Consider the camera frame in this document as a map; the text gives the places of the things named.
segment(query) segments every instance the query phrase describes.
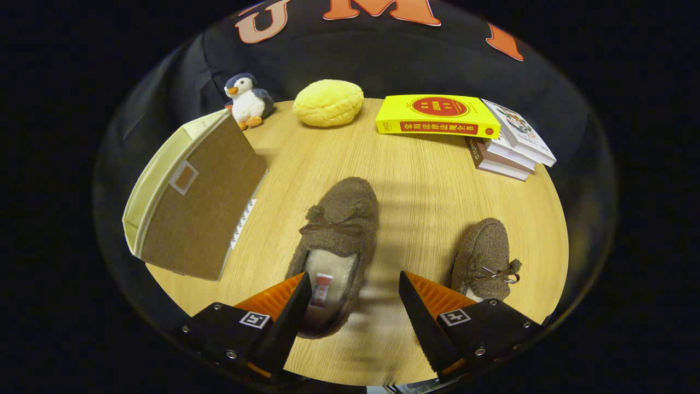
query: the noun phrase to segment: orange gripper pad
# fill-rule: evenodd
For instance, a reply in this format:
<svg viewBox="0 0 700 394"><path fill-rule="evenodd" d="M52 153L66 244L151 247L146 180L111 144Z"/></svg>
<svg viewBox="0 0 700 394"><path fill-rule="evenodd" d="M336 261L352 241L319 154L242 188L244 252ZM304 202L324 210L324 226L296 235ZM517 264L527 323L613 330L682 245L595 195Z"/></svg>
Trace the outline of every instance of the orange gripper pad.
<svg viewBox="0 0 700 394"><path fill-rule="evenodd" d="M465 297L432 280L425 279L415 273L404 272L433 319L437 319L438 315L441 313L454 311L455 309L464 308L465 306L477 303L473 299Z"/></svg>
<svg viewBox="0 0 700 394"><path fill-rule="evenodd" d="M303 276L304 273L302 272L299 275L277 283L275 286L263 290L245 301L239 302L234 305L234 307L245 311L269 315L272 321L276 322Z"/></svg>

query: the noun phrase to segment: penguin foot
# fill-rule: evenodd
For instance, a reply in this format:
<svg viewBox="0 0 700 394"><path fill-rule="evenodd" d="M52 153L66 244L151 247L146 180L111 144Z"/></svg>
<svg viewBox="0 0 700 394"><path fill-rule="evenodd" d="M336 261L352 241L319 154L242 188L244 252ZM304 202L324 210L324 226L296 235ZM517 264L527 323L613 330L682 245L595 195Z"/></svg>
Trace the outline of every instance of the penguin foot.
<svg viewBox="0 0 700 394"><path fill-rule="evenodd" d="M249 125L251 127L256 127L257 125L261 124L263 122L263 118L259 116L251 116L250 119L246 121L246 125Z"/></svg>

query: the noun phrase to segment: yellow book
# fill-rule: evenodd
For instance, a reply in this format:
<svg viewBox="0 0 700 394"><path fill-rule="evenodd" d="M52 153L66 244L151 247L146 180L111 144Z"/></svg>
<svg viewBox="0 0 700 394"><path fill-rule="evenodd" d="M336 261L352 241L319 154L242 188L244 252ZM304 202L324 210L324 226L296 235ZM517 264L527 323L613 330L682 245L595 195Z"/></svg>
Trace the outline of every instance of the yellow book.
<svg viewBox="0 0 700 394"><path fill-rule="evenodd" d="M476 97L386 96L377 114L381 134L454 134L498 138L501 124Z"/></svg>

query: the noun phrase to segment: insole label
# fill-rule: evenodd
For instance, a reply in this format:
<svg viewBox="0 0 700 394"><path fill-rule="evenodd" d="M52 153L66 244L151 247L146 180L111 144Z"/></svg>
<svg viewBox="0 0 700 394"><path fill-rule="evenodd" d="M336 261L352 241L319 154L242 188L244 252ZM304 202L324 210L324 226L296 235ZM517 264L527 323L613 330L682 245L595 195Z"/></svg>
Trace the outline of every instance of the insole label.
<svg viewBox="0 0 700 394"><path fill-rule="evenodd" d="M330 275L320 272L316 273L316 282L314 283L309 305L317 308L326 306L326 297L328 296L328 288L330 287L331 280L333 280L333 277Z"/></svg>

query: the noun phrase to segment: book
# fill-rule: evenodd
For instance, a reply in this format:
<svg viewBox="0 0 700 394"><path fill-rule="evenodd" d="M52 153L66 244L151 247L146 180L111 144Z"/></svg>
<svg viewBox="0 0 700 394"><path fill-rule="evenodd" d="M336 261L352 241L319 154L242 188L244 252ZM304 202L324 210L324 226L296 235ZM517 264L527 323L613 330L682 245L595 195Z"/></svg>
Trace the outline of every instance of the book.
<svg viewBox="0 0 700 394"><path fill-rule="evenodd" d="M554 154L520 114L494 102L482 101L500 122L501 133L514 151L549 167L554 165L557 161Z"/></svg>
<svg viewBox="0 0 700 394"><path fill-rule="evenodd" d="M376 118L381 134L452 134L498 138L501 123L476 97L386 96Z"/></svg>
<svg viewBox="0 0 700 394"><path fill-rule="evenodd" d="M508 140L505 138L503 133L501 133L498 136L498 139L496 140L484 138L484 145L486 146L486 150L493 154L497 154L499 156L512 160L515 163L524 165L530 170L535 169L535 165L537 164L537 162L529 158L528 156L514 151L513 147L511 147L510 144L508 144Z"/></svg>
<svg viewBox="0 0 700 394"><path fill-rule="evenodd" d="M122 224L141 261L219 280L267 166L231 111L182 125L136 181Z"/></svg>
<svg viewBox="0 0 700 394"><path fill-rule="evenodd" d="M479 170L486 170L524 181L534 171L505 157L489 152L480 138L467 137L467 146Z"/></svg>

